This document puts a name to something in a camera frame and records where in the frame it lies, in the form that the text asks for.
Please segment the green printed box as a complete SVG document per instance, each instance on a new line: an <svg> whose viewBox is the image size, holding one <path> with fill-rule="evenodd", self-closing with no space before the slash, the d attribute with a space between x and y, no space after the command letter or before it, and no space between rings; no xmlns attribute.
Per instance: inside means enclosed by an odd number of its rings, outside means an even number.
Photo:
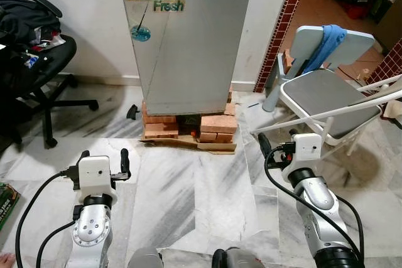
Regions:
<svg viewBox="0 0 402 268"><path fill-rule="evenodd" d="M10 184L0 182L0 230L11 216L20 194Z"/></svg>

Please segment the blue cloth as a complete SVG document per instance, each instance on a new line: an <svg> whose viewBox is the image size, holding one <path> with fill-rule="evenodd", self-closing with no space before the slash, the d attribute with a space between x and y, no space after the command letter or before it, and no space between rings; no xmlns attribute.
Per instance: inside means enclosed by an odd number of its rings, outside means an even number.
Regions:
<svg viewBox="0 0 402 268"><path fill-rule="evenodd" d="M334 50L344 41L347 36L347 30L342 29L339 25L324 25L322 39L313 51L311 57L307 60L303 74L319 69L324 64L325 59L334 52Z"/></svg>

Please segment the black office chair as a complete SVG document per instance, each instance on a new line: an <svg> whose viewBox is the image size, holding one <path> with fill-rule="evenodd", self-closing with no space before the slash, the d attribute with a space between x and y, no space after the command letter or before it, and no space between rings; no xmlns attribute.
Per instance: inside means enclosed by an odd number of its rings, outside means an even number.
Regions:
<svg viewBox="0 0 402 268"><path fill-rule="evenodd" d="M50 1L32 1L44 5L59 20L62 18L63 13ZM63 33L32 47L0 45L0 137L20 145L22 136L17 126L42 113L44 142L48 147L55 147L58 142L53 137L52 108L86 105L89 110L98 110L97 100L58 99L67 87L77 87L78 80L73 75L64 76L51 95L43 90L76 54L77 42Z"/></svg>

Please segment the grey robot right leg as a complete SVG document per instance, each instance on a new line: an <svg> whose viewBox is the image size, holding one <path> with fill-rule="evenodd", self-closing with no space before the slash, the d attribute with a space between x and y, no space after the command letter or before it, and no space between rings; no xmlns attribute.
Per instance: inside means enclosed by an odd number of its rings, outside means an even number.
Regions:
<svg viewBox="0 0 402 268"><path fill-rule="evenodd" d="M236 246L216 250L210 268L265 268L255 254Z"/></svg>

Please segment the round teal sticker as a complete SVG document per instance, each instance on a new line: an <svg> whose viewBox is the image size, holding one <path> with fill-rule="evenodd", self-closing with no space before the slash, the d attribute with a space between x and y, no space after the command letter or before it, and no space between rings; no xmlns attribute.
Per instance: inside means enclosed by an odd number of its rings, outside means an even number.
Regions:
<svg viewBox="0 0 402 268"><path fill-rule="evenodd" d="M130 35L135 41L149 41L151 31L144 25L134 25L130 30Z"/></svg>

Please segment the dark clothes pile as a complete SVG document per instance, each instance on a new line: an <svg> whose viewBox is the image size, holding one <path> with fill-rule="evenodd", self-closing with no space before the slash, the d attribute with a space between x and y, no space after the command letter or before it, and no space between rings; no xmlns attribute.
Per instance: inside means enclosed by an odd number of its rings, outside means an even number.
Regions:
<svg viewBox="0 0 402 268"><path fill-rule="evenodd" d="M58 16L32 0L0 0L0 45L37 46L62 33Z"/></svg>

